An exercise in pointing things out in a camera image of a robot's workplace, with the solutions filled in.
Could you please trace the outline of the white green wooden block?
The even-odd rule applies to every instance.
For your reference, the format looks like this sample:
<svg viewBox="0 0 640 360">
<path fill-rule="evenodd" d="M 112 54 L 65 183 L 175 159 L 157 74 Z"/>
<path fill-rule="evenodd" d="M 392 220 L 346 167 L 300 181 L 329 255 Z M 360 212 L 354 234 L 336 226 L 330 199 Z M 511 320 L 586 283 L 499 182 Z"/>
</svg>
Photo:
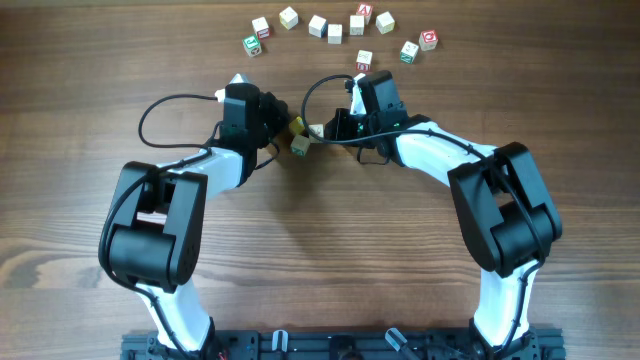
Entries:
<svg viewBox="0 0 640 360">
<path fill-rule="evenodd" d="M 308 137 L 296 135 L 290 144 L 290 149 L 293 154 L 304 157 L 308 152 L 310 144 L 311 142 Z"/>
</svg>

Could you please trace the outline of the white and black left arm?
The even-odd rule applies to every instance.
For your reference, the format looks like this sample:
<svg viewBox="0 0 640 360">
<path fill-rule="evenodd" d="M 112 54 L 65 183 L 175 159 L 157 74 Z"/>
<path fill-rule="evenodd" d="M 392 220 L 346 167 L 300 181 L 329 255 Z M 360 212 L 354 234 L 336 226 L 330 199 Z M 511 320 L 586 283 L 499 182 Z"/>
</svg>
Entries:
<svg viewBox="0 0 640 360">
<path fill-rule="evenodd" d="M 99 241 L 100 266 L 143 300 L 158 330 L 154 353 L 165 359 L 227 358 L 192 280 L 205 205 L 260 169 L 258 151 L 291 120 L 284 101 L 251 83 L 231 83 L 211 98 L 223 118 L 193 144 L 193 155 L 124 165 Z"/>
</svg>

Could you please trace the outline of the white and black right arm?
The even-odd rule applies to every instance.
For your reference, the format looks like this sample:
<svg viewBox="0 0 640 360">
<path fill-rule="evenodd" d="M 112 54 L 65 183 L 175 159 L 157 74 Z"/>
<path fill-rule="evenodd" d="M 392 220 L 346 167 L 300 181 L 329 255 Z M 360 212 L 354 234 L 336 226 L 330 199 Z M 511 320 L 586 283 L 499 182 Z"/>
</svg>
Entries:
<svg viewBox="0 0 640 360">
<path fill-rule="evenodd" d="M 533 281 L 562 234 L 532 154 L 518 142 L 477 144 L 409 115 L 388 71 L 342 79 L 351 105 L 327 124 L 326 141 L 374 149 L 448 187 L 466 249 L 481 269 L 473 328 L 494 357 L 521 349 Z"/>
</svg>

